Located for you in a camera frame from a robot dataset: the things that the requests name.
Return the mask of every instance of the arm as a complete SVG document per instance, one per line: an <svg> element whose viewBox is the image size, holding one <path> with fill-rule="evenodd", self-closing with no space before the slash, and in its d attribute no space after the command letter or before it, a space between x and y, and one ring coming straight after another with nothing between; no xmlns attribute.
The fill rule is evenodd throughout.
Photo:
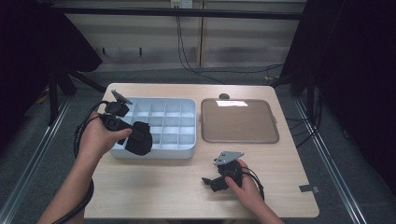
<svg viewBox="0 0 396 224"><path fill-rule="evenodd" d="M99 116L93 112L91 119ZM53 223L75 208L85 197L91 183L93 172L114 144L131 134L131 129L110 132L99 119L93 119L85 129L79 145L79 153L65 181L46 208L38 223ZM68 223L82 223L84 210Z"/></svg>
<svg viewBox="0 0 396 224"><path fill-rule="evenodd" d="M248 167L243 161L238 160L242 167ZM278 224L283 221L275 214L275 212L265 203L254 180L248 176L242 176L242 188L228 176L225 182L233 190L242 205L251 211L260 221L261 224Z"/></svg>

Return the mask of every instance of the brown tray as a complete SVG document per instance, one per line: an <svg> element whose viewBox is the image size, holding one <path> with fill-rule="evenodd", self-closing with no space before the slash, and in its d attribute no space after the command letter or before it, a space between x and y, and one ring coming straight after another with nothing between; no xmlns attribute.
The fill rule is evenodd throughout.
<svg viewBox="0 0 396 224"><path fill-rule="evenodd" d="M264 100L204 99L202 137L214 143L276 143L279 133Z"/></svg>

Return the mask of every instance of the cable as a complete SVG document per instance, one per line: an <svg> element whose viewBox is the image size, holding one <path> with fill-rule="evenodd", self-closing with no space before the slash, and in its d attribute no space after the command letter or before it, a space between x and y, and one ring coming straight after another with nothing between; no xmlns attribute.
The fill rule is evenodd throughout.
<svg viewBox="0 0 396 224"><path fill-rule="evenodd" d="M311 134L309 134L301 143L297 144L296 148L302 146L306 141L308 141L309 138L312 137L312 135L314 135L315 133L318 132L318 129L319 129L319 126L321 123L321 112L322 112L322 104L323 104L322 102L323 102L323 96L322 96L321 92L319 92L318 101L317 101L317 105L316 105L317 112L315 115L315 119L318 119L318 122L317 122L318 125L314 126L315 127L314 131Z"/></svg>
<svg viewBox="0 0 396 224"><path fill-rule="evenodd" d="M181 58L181 53L180 53L180 44L181 44L181 51L183 52L183 56L184 56L184 61L187 64L187 66L183 63L183 60ZM181 33L181 23L180 23L180 17L177 17L177 51L178 51L178 58L180 60L181 65L183 66L184 69L186 69L189 72L193 72L194 74L201 76L201 77L207 77L210 78L214 81L217 81L223 85L226 85L224 82L213 78L213 77L209 77L209 76L205 76L203 75L203 73L236 73L236 74L254 74L254 73L263 73L265 72L268 76L267 78L267 83L265 85L269 84L269 70L275 69L281 65L283 65L283 63L279 63L279 64L271 64L268 65L265 69L262 70L256 70L256 71L232 71L232 70L206 70L206 71L196 71L194 70L190 64L189 61L187 60L187 55L184 49L184 42L183 42L183 36Z"/></svg>
<svg viewBox="0 0 396 224"><path fill-rule="evenodd" d="M292 136L295 137L295 136L298 136L298 135L301 135L301 134L304 134L304 133L306 133L306 131L303 131L303 132L301 132L301 133L295 133L295 134L293 134Z"/></svg>
<svg viewBox="0 0 396 224"><path fill-rule="evenodd" d="M94 119L99 118L99 116L89 119L91 113L96 109L96 107L98 107L101 104L106 104L108 105L109 102L108 101L102 101L96 105L94 105L91 110L89 111L89 113L85 116L84 120L82 121L82 123L78 126L78 128L76 129L76 133L75 133L75 142L74 142L74 154L75 157L77 157L78 152L79 152L79 143L81 141L81 136L85 131L85 128L87 127L87 125ZM94 184L93 184L93 180L91 179L91 183L90 186L88 188L88 191L84 197L84 199L81 201L80 204L78 204L73 210L71 210L69 213L67 213L66 215L64 215L63 217L59 218L58 220L54 221L53 224L62 224L65 223L66 221L68 221L70 218L74 217L76 214L78 214L82 209L84 209L87 204L91 201L91 198L93 196L93 192L94 192Z"/></svg>
<svg viewBox="0 0 396 224"><path fill-rule="evenodd" d="M296 125L292 126L291 128L289 128L289 130L295 129L295 128L297 128L298 126L300 126L302 124L304 124L304 122L300 121L298 124L296 124Z"/></svg>
<svg viewBox="0 0 396 224"><path fill-rule="evenodd" d="M248 169L251 173L253 173L253 174L251 174L251 173L249 173L249 172L242 172L243 175L248 175L248 176L250 176L250 177L253 178L253 180L254 180L254 181L256 182L256 184L257 184L257 187L259 188L259 192L260 192L260 195L262 196L262 199L265 201L264 187L262 186L262 183L260 182L259 177L258 177L258 176L256 175L256 173L254 173L254 171L252 171L251 169L249 169L249 168L247 168L247 167L242 167L242 168Z"/></svg>
<svg viewBox="0 0 396 224"><path fill-rule="evenodd" d="M289 118L285 118L286 120L290 120L290 121L307 121L308 119L289 119Z"/></svg>

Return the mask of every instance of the white compartment tray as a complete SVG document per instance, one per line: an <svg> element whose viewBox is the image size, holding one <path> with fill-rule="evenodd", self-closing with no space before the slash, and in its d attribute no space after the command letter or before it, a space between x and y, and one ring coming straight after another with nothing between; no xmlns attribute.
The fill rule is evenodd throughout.
<svg viewBox="0 0 396 224"><path fill-rule="evenodd" d="M116 158L129 159L189 159L196 142L196 103L187 98L137 98L129 112L122 118L133 125L136 121L150 126L152 148L149 154L137 156L116 144L110 153Z"/></svg>

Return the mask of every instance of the forearm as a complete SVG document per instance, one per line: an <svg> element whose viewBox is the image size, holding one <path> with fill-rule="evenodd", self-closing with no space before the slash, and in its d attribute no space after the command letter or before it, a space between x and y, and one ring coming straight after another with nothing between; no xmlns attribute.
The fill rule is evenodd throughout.
<svg viewBox="0 0 396 224"><path fill-rule="evenodd" d="M276 215L276 213L266 204L260 203L252 209L261 224L280 224L283 221Z"/></svg>
<svg viewBox="0 0 396 224"><path fill-rule="evenodd" d="M98 159L78 157L66 180L63 182L38 223L52 223L73 210L85 197L91 183ZM74 223L82 222L78 214Z"/></svg>

